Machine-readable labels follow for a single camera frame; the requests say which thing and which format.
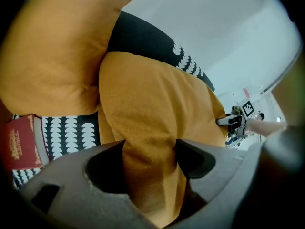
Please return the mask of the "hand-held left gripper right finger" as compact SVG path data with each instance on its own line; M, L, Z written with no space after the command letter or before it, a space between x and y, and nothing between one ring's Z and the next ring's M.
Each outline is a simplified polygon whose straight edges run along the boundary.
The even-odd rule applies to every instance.
M187 216L171 229L229 229L257 168L262 143L248 150L177 140L176 160L188 180Z

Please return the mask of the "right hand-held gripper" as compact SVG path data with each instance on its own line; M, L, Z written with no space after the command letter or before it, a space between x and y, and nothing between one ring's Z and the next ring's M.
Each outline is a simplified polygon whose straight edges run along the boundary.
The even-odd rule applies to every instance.
M241 105L232 107L231 117L220 118L216 120L218 125L230 125L231 131L234 131L236 136L247 136L245 127L247 120L254 113L254 108L250 101Z

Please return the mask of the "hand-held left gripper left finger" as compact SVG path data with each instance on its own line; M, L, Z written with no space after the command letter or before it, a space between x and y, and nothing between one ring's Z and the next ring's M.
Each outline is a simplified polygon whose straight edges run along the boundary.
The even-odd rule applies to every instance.
M20 189L21 196L59 229L151 229L127 194L124 142L108 143L50 162Z

